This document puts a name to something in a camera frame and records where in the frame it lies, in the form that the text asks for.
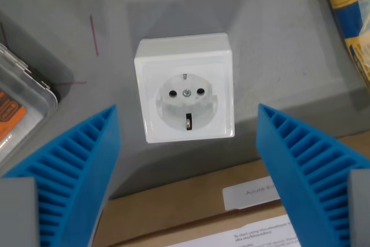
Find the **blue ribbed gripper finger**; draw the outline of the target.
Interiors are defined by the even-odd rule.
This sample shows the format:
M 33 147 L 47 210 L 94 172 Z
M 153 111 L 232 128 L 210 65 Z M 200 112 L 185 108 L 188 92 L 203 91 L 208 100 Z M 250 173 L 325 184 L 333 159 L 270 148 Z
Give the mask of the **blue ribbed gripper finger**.
M 111 106 L 85 119 L 8 170 L 33 178 L 40 246 L 90 246 L 121 148 Z
M 260 104 L 256 148 L 301 246 L 350 246 L 347 181 L 369 159 L 334 137 Z

